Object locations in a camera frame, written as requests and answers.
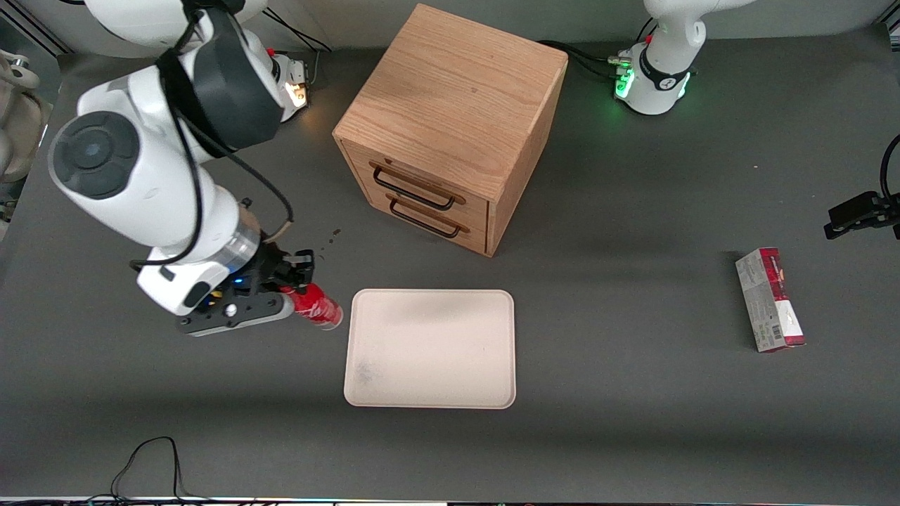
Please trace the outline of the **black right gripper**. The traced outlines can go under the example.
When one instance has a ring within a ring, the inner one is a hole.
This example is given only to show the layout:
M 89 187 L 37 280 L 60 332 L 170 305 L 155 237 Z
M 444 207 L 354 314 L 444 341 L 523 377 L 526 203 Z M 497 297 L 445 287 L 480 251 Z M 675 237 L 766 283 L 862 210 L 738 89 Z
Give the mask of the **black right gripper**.
M 276 305 L 276 295 L 283 287 L 296 289 L 313 282 L 315 251 L 296 251 L 289 254 L 275 244 L 262 245 L 247 265 L 225 279 L 205 296 L 205 311 L 254 311 Z

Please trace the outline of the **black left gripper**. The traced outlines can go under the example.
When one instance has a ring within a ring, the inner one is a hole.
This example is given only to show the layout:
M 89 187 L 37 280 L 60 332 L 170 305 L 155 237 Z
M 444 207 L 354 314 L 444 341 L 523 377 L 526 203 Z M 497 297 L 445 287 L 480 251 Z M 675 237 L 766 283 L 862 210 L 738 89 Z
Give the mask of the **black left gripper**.
M 857 230 L 859 222 L 870 220 L 873 220 L 873 228 L 891 228 L 894 237 L 900 240 L 897 196 L 880 196 L 875 191 L 867 191 L 830 208 L 830 222 L 824 225 L 826 240 L 838 239 Z

